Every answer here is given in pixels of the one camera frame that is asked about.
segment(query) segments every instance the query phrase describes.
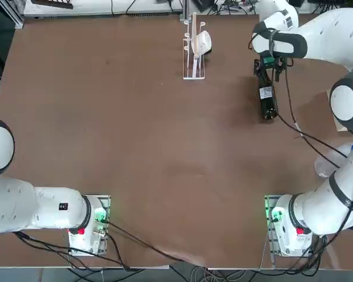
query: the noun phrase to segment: cable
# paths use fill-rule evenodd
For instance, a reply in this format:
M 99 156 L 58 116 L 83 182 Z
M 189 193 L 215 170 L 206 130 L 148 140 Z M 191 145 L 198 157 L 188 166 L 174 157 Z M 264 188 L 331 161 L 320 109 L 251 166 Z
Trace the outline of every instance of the cable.
M 333 151 L 339 153 L 341 156 L 347 158 L 347 156 L 346 156 L 344 153 L 340 152 L 338 149 L 332 147 L 331 145 L 325 143 L 324 141 L 319 140 L 319 139 L 316 138 L 316 137 L 313 137 L 312 135 L 309 135 L 309 134 L 307 134 L 307 133 L 305 133 L 305 132 L 303 132 L 303 131 L 298 130 L 297 128 L 294 128 L 294 127 L 291 126 L 289 123 L 287 123 L 284 118 L 282 118 L 282 116 L 279 114 L 279 112 L 277 112 L 277 114 L 278 114 L 278 117 L 281 119 L 281 121 L 282 121 L 286 126 L 288 126 L 290 129 L 293 129 L 293 130 L 295 130 L 296 132 L 298 132 L 298 133 L 300 133 L 300 134 L 302 134 L 302 135 L 305 135 L 306 137 L 309 137 L 309 138 L 311 138 L 312 140 L 315 140 L 315 141 L 319 142 L 320 144 L 322 144 L 322 145 L 324 145 L 324 146 L 330 148 L 331 150 L 333 150 Z
M 252 7 L 252 10 L 254 11 L 254 15 L 256 15 L 256 14 L 257 14 L 257 12 L 256 12 L 256 10 L 255 10 L 255 6 L 254 6 L 254 4 L 252 3 L 252 1 L 251 1 L 251 0 L 248 0 L 248 2 L 250 3 L 250 5 L 251 5 L 251 7 Z
M 252 279 L 254 279 L 255 278 L 255 276 L 258 274 L 259 272 L 254 272 L 253 273 L 253 275 L 251 276 L 251 278 L 248 280 L 248 282 L 251 282 L 252 281 Z
M 251 48 L 251 43 L 252 43 L 252 41 L 254 41 L 254 39 L 255 39 L 258 35 L 262 34 L 263 32 L 266 32 L 266 31 L 275 31 L 275 30 L 276 30 L 275 28 L 266 28 L 266 29 L 264 29 L 264 30 L 262 30 L 262 31 L 259 31 L 257 34 L 255 34 L 253 37 L 251 37 L 251 40 L 248 42 L 247 48 L 248 48 L 249 50 L 252 50 L 252 48 Z
M 171 0 L 167 0 L 167 3 L 169 3 L 169 6 L 170 6 L 170 10 L 173 14 L 175 14 L 174 10 L 172 9 L 172 6 L 171 6 Z
M 169 259 L 171 258 L 172 260 L 183 261 L 183 260 L 181 260 L 180 258 L 178 259 L 177 257 L 170 256 L 169 254 L 166 254 L 166 253 L 164 253 L 163 251 L 160 251 L 160 250 L 156 249 L 156 248 L 153 247 L 152 245 L 150 245 L 150 244 L 148 244 L 148 243 L 142 241 L 141 239 L 139 239 L 139 238 L 137 238 L 136 236 L 132 235 L 130 232 L 124 230 L 123 228 L 117 226 L 116 224 L 113 224 L 113 223 L 110 222 L 110 221 L 101 220 L 101 222 L 103 222 L 103 223 L 108 223 L 109 225 L 111 225 L 111 226 L 115 227 L 116 229 L 122 231 L 123 233 L 125 233 L 126 235 L 128 235 L 129 237 L 131 237 L 132 239 L 135 239 L 137 242 L 139 242 L 139 243 L 141 243 L 141 244 L 147 246 L 148 248 L 151 248 L 153 251 L 155 251 L 155 252 L 157 252 L 157 253 L 159 253 L 159 254 L 161 254 L 161 255 L 163 255 L 163 256 L 169 258 Z
M 265 32 L 265 31 L 274 31 L 274 30 L 275 30 L 274 28 L 266 28 L 266 29 L 264 29 L 263 31 L 260 31 L 260 32 L 256 33 L 256 34 L 251 38 L 251 40 L 248 42 L 248 49 L 249 49 L 249 50 L 252 50 L 252 48 L 251 48 L 251 43 L 252 43 L 252 41 L 253 41 L 258 35 L 262 34 L 262 33 Z M 344 154 L 344 153 L 342 153 L 342 152 L 339 151 L 338 149 L 332 147 L 331 145 L 325 143 L 324 141 L 322 141 L 322 140 L 320 140 L 320 139 L 318 139 L 318 138 L 316 138 L 316 137 L 314 137 L 314 136 L 312 136 L 312 135 L 309 135 L 309 134 L 307 134 L 307 133 L 304 133 L 304 132 L 300 131 L 299 129 L 294 128 L 293 126 L 291 126 L 289 123 L 287 123 L 287 122 L 285 121 L 285 119 L 282 118 L 282 116 L 279 114 L 279 112 L 278 112 L 278 116 L 279 116 L 279 118 L 281 119 L 281 121 L 282 121 L 284 124 L 286 124 L 289 128 L 291 128 L 291 129 L 297 131 L 299 134 L 305 135 L 306 137 L 309 137 L 309 138 L 311 138 L 312 140 L 315 140 L 315 141 L 317 141 L 318 143 L 320 143 L 320 144 L 322 144 L 322 145 L 324 145 L 324 146 L 330 148 L 331 150 L 337 152 L 339 155 L 343 156 L 344 158 L 347 158 L 347 155 Z
M 32 247 L 32 248 L 35 248 L 35 249 L 38 249 L 38 250 L 45 250 L 45 251 L 48 251 L 48 252 L 51 252 L 51 253 L 56 253 L 56 254 L 64 254 L 64 255 L 66 255 L 66 256 L 69 256 L 69 257 L 73 257 L 74 259 L 76 259 L 77 261 L 79 261 L 80 263 L 81 263 L 81 265 L 85 268 L 85 269 L 87 269 L 87 270 L 90 270 L 91 272 L 96 272 L 95 270 L 92 270 L 92 269 L 90 269 L 88 266 L 86 266 L 79 258 L 77 258 L 77 257 L 75 257 L 75 256 L 73 256 L 73 255 L 71 255 L 71 254 L 69 254 L 69 253 L 67 253 L 67 252 L 64 252 L 64 251 L 56 251 L 56 250 L 53 250 L 53 249 L 50 249 L 50 248 L 48 248 L 48 249 L 46 249 L 46 248 L 43 248 L 43 247 L 39 247 L 39 246 L 35 246 L 35 245 L 33 245 L 33 244 L 31 244 L 31 243 L 29 243 L 29 242 L 27 242 L 27 241 L 25 241 L 25 239 L 20 235 L 20 234 L 17 234 L 17 233 L 14 233 L 16 236 L 17 236 L 17 238 L 19 238 L 20 239 L 20 241 L 22 241 L 23 243 L 25 243 L 26 245 L 28 245 L 28 246 L 30 246 L 30 247 Z M 66 260 L 68 263 L 70 263 L 73 267 L 75 267 L 76 269 L 80 269 L 79 267 L 77 267 L 76 265 L 74 265 L 73 263 L 71 263 L 67 258 L 65 258 L 65 257 L 63 257 L 63 256 L 61 256 L 64 260 Z
M 244 8 L 242 8 L 241 6 L 238 6 L 238 8 L 243 10 L 245 12 L 245 14 L 248 15 L 247 11 Z
M 91 256 L 94 256 L 94 257 L 99 257 L 100 259 L 103 259 L 103 260 L 108 260 L 108 261 L 111 261 L 111 262 L 114 262 L 114 263 L 117 263 L 119 265 L 121 265 L 120 261 L 117 261 L 117 260 L 113 260 L 112 258 L 108 258 L 108 257 L 103 257 L 103 256 L 100 256 L 99 254 L 93 254 L 93 253 L 90 253 L 88 251 L 85 251 L 85 250 L 81 250 L 81 249 L 77 249 L 77 248 L 73 248 L 73 247 L 64 247 L 64 246 L 59 246 L 59 245 L 55 245 L 55 244 L 51 244 L 51 243 L 47 243 L 47 242 L 44 242 L 42 240 L 37 240 L 35 238 L 32 238 L 30 236 L 28 236 L 27 234 L 23 233 L 23 232 L 17 232 L 17 233 L 21 233 L 21 236 L 26 239 L 26 240 L 29 240 L 29 241 L 33 241 L 34 243 L 38 243 L 38 244 L 43 244 L 43 245 L 47 245 L 49 247 L 54 247 L 54 248 L 58 248 L 58 249 L 62 249 L 62 250 L 74 250 L 74 251 L 79 251 L 81 253 L 85 253 L 85 254 L 89 254 Z
M 145 270 L 145 269 L 140 269 L 139 271 L 137 271 L 137 272 L 135 272 L 135 273 L 132 273 L 132 274 L 130 274 L 130 275 L 127 275 L 126 277 L 117 279 L 117 280 L 112 281 L 112 282 L 119 282 L 119 281 L 126 280 L 127 278 L 130 278 L 130 277 L 132 277 L 133 275 L 136 275 L 136 274 L 138 274 L 138 273 L 140 273 L 140 272 L 143 272 L 144 270 Z
M 293 113 L 293 108 L 292 108 L 292 101 L 291 101 L 291 95 L 290 95 L 290 89 L 289 89 L 289 82 L 288 82 L 288 65 L 287 67 L 285 68 L 285 82 L 286 82 L 286 85 L 287 85 L 287 93 L 288 93 L 288 99 L 289 99 L 289 109 L 290 109 L 290 115 L 292 117 L 292 120 L 295 124 L 295 127 L 300 129 L 298 124 L 297 124 L 297 121 L 295 119 L 295 116 L 294 116 L 294 113 Z M 305 138 L 305 136 L 301 135 L 301 137 L 305 140 L 306 144 L 308 146 L 310 146 L 311 149 L 313 149 L 314 151 L 316 151 L 323 159 L 325 159 L 326 161 L 328 161 L 330 164 L 332 164 L 333 166 L 335 166 L 337 169 L 339 169 L 340 167 L 335 164 L 333 161 L 329 160 L 326 156 L 324 156 L 317 148 L 315 148 L 309 140 L 307 140 Z
M 215 277 L 216 279 L 223 279 L 224 281 L 238 281 L 239 279 L 243 278 L 243 276 L 246 274 L 246 270 L 243 270 L 243 269 L 238 270 L 238 271 L 236 271 L 236 272 L 234 272 L 234 273 L 232 273 L 232 274 L 229 274 L 228 276 L 224 276 L 224 275 L 219 271 L 219 273 L 220 273 L 220 275 L 221 275 L 221 277 L 220 277 L 220 276 L 217 276 L 216 274 L 210 272 L 209 270 L 204 269 L 204 271 L 205 271 L 206 273 L 208 273 L 210 276 L 213 276 L 213 277 Z M 232 278 L 234 275 L 240 273 L 241 271 L 243 271 L 243 273 L 241 273 L 241 275 L 240 275 L 239 277 L 237 277 L 237 278 Z
M 218 2 L 218 0 L 216 0 L 216 2 L 214 2 L 214 4 L 212 5 L 211 9 L 207 13 L 207 15 L 209 15 L 212 12 L 213 8 L 217 5 L 217 2 Z
M 76 275 L 77 277 L 79 277 L 79 280 L 80 280 L 80 279 L 83 279 L 83 280 L 85 280 L 85 281 L 87 281 L 87 282 L 96 282 L 96 281 L 93 281 L 93 280 L 88 279 L 87 276 L 82 276 L 82 275 L 78 274 L 77 272 L 71 270 L 70 268 L 67 268 L 67 270 L 68 270 L 69 272 L 73 273 L 74 275 Z
M 229 10 L 229 15 L 231 15 L 229 3 L 227 3 L 227 6 L 228 6 L 228 10 Z
M 312 14 L 314 14 L 320 7 L 322 7 L 322 3 L 319 2 L 317 8 L 315 10 L 313 10 Z
M 216 13 L 213 13 L 212 15 L 219 15 L 219 13 L 221 12 L 221 9 L 222 9 L 223 6 L 224 6 L 224 4 L 221 4 L 221 5 L 219 6 L 219 9 L 217 10 L 217 12 L 216 12 Z
M 108 271 L 108 270 L 121 270 L 121 269 L 117 269 L 117 268 L 103 268 L 102 270 L 103 270 L 103 271 Z M 123 280 L 125 280 L 125 279 L 127 279 L 127 278 L 130 278 L 130 277 L 132 277 L 132 276 L 134 276 L 134 275 L 136 275 L 136 274 L 138 274 L 138 273 L 140 273 L 140 272 L 142 272 L 142 271 L 144 271 L 144 270 L 146 270 L 146 269 L 140 269 L 140 270 L 138 270 L 138 271 L 136 271 L 136 272 L 134 272 L 134 273 L 131 273 L 130 275 L 127 275 L 127 276 L 125 276 L 125 277 L 123 277 L 123 278 L 120 278 L 120 279 L 118 279 L 118 280 L 114 280 L 114 281 L 112 281 L 112 282 L 123 281 Z M 75 280 L 74 282 L 78 282 L 79 280 L 85 279 L 86 277 L 88 277 L 88 276 L 90 276 L 90 275 L 93 275 L 93 274 L 94 274 L 94 273 L 89 273 L 89 274 L 87 274 L 87 275 L 85 275 L 85 276 L 83 276 L 83 277 L 80 277 L 79 279 Z
M 180 277 L 183 278 L 184 281 L 188 282 L 187 278 L 184 277 L 178 270 L 176 270 L 172 265 L 170 265 L 170 268 L 175 272 L 177 273 L 177 275 L 179 275 Z
M 117 253 L 117 255 L 118 255 L 118 259 L 119 259 L 119 261 L 121 262 L 123 268 L 128 271 L 130 268 L 123 262 L 122 256 L 120 255 L 120 251 L 119 251 L 118 244 L 116 243 L 114 237 L 113 237 L 111 234 L 109 234 L 109 233 L 107 233 L 107 236 L 108 236 L 108 237 L 111 239 L 111 241 L 113 242 L 113 244 L 114 244 L 114 246 L 115 246 L 116 253 Z
M 114 0 L 111 0 L 111 15 L 115 17 L 114 15 Z
M 136 2 L 136 0 L 133 0 L 132 3 L 130 4 L 130 6 L 127 8 L 127 10 L 125 11 L 125 14 L 128 14 L 129 9 L 132 7 L 132 5 Z
M 260 33 L 257 33 L 256 35 L 254 35 L 249 44 L 248 44 L 248 48 L 250 49 L 250 45 L 252 43 L 252 41 L 254 40 L 254 38 L 259 35 Z M 272 82 L 272 90 L 274 88 L 274 72 L 275 72 L 275 62 L 273 64 L 273 68 L 272 68 L 272 79 L 271 79 L 271 82 Z M 286 124 L 289 128 L 299 132 L 300 134 L 303 134 L 307 137 L 310 137 L 311 139 L 313 140 L 316 140 L 317 142 L 320 142 L 321 144 L 329 147 L 330 149 L 336 151 L 337 153 L 341 154 L 341 155 L 344 155 L 342 152 L 336 150 L 335 148 L 333 148 L 332 146 L 326 144 L 325 142 L 313 137 L 313 136 L 310 136 L 310 135 L 307 135 L 305 134 L 304 132 L 294 128 L 293 126 L 289 125 L 283 118 L 281 115 L 279 115 L 278 113 L 278 116 L 279 118 L 282 120 L 282 122 L 284 124 Z M 304 274 L 306 276 L 314 276 L 316 274 L 316 272 L 318 271 L 319 267 L 320 267 L 320 262 L 321 262 L 321 256 L 324 252 L 324 250 L 338 237 L 338 235 L 340 234 L 340 232 L 343 230 L 346 222 L 348 221 L 350 215 L 351 215 L 351 212 L 353 211 L 353 200 L 351 201 L 351 204 L 348 208 L 348 213 L 346 214 L 343 222 L 341 223 L 338 231 L 334 234 L 334 236 L 327 242 L 327 237 L 326 236 L 323 236 L 323 237 L 320 237 L 318 239 L 316 239 L 316 241 L 311 244 L 303 253 L 302 255 L 299 257 L 299 259 L 289 268 L 287 269 L 286 271 L 283 271 L 282 273 L 278 273 L 278 274 L 265 274 L 265 273 L 262 273 L 260 271 L 253 271 L 254 272 L 254 275 L 251 277 L 250 281 L 255 277 L 256 274 L 262 274 L 262 275 L 266 275 L 266 276 L 281 276 L 281 275 L 284 275 L 284 274 L 290 274 L 290 275 L 296 275 L 296 274 L 299 274 L 299 273 L 303 273 L 303 271 L 305 270 L 309 270 L 309 269 L 312 269 L 315 265 L 317 265 L 315 271 L 312 273 L 312 274 Z M 308 251 L 310 251 L 310 249 L 312 249 L 313 247 L 316 248 L 317 245 L 319 244 L 319 242 L 322 240 L 322 244 L 321 246 L 318 248 L 318 249 L 314 249 L 312 254 L 310 255 L 310 257 L 308 258 L 308 261 L 303 265 L 301 266 L 300 268 L 296 269 L 296 270 L 293 270 L 293 268 L 298 264 L 298 262 L 304 258 L 304 255 L 307 254 Z

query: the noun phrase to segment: clear acrylic stand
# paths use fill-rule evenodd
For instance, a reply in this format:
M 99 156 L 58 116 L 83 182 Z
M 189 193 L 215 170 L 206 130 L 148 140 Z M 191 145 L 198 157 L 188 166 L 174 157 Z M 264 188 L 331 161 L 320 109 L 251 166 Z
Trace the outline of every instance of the clear acrylic stand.
M 195 39 L 197 35 L 196 13 L 192 15 L 192 26 L 191 17 L 189 20 L 184 21 L 184 24 L 187 26 L 187 32 L 184 34 L 183 39 L 183 79 L 204 79 L 204 55 L 196 56 L 191 46 L 192 39 Z M 205 22 L 200 22 L 199 33 L 202 31 L 203 26 L 205 26 Z

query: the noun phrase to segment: red button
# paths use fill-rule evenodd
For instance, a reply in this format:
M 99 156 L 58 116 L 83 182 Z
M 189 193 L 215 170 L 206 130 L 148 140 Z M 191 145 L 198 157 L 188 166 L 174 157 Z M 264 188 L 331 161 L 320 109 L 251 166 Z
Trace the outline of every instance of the red button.
M 296 231 L 297 231 L 297 234 L 303 234 L 304 233 L 304 229 L 300 228 L 300 227 L 297 227 Z

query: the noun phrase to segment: floor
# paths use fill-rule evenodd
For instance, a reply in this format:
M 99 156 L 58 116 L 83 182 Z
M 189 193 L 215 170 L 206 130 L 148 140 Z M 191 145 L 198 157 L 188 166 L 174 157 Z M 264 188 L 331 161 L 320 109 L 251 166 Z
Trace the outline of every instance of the floor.
M 190 281 L 191 270 L 193 265 L 187 263 L 176 263 L 173 265 L 188 281 Z M 276 271 L 265 271 L 266 273 L 277 273 Z M 80 271 L 81 275 L 88 274 L 87 271 Z M 232 271 L 223 271 L 225 275 L 229 275 Z M 130 273 L 124 270 L 105 270 L 104 280 L 100 273 L 95 273 L 88 278 L 92 281 L 117 281 Z M 241 281 L 248 282 L 252 276 L 251 271 L 247 271 L 246 275 L 241 278 Z M 197 282 L 203 278 L 202 274 L 197 278 Z M 16 281 L 16 282 L 74 282 L 78 279 L 77 276 L 63 268 L 12 268 L 0 269 L 0 281 Z M 173 270 L 144 270 L 142 273 L 136 274 L 127 279 L 128 282 L 183 282 L 183 278 L 177 275 Z M 353 282 L 353 271 L 328 271 L 320 270 L 314 277 L 297 276 L 281 276 L 268 277 L 257 275 L 252 282 Z
M 12 37 L 14 35 L 14 24 L 13 22 L 0 13 L 0 56 L 3 60 L 6 60 L 9 48 L 11 45 Z M 191 271 L 194 268 L 193 265 L 188 263 L 176 263 L 173 265 L 188 281 L 190 281 Z M 86 271 L 79 271 L 80 275 L 88 274 Z M 229 275 L 232 271 L 223 271 L 225 275 Z M 89 276 L 92 281 L 117 281 L 130 273 L 124 270 L 105 270 L 104 277 L 101 273 L 95 273 Z M 252 272 L 248 271 L 246 275 L 241 278 L 242 281 L 249 281 L 252 276 Z M 0 281 L 16 281 L 16 282 L 54 282 L 54 281 L 66 281 L 73 282 L 78 277 L 70 273 L 64 268 L 11 268 L 5 269 L 0 268 Z M 197 281 L 201 281 L 202 273 L 197 277 Z M 177 275 L 173 270 L 145 270 L 142 273 L 136 274 L 131 278 L 127 279 L 128 282 L 156 282 L 156 281 L 169 281 L 169 282 L 179 282 L 184 281 L 182 277 Z M 314 277 L 305 277 L 302 275 L 297 276 L 280 276 L 280 277 L 268 277 L 257 275 L 254 277 L 252 282 L 260 281 L 277 281 L 277 282 L 287 282 L 287 281 L 309 281 L 309 282 L 319 282 L 319 281 L 329 281 L 329 282 L 339 282 L 347 281 L 353 282 L 353 271 L 319 271 Z

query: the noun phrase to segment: brown table surface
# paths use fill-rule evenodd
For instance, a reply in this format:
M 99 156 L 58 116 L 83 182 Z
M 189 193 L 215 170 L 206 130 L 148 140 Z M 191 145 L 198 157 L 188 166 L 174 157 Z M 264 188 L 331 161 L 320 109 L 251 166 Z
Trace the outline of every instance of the brown table surface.
M 177 17 L 27 21 L 15 32 L 0 93 L 0 118 L 16 140 L 5 174 L 110 194 L 112 221 L 194 264 L 257 268 L 264 195 L 316 188 L 317 154 L 280 120 L 260 118 L 257 55 L 247 49 L 258 18 L 205 20 L 213 51 L 202 81 L 182 80 L 185 26 Z M 310 60 L 289 69 L 301 128 L 335 146 L 353 140 L 336 132 L 325 94 L 344 73 Z M 276 87 L 290 120 L 283 75 Z M 66 231 L 29 234 L 68 244 Z M 114 235 L 130 266 L 171 262 Z M 116 258 L 110 243 L 107 256 Z M 277 267 L 294 261 L 278 258 Z M 65 265 L 0 234 L 0 266 Z M 271 266 L 267 244 L 263 267 Z M 353 231 L 326 251 L 322 267 L 353 269 Z

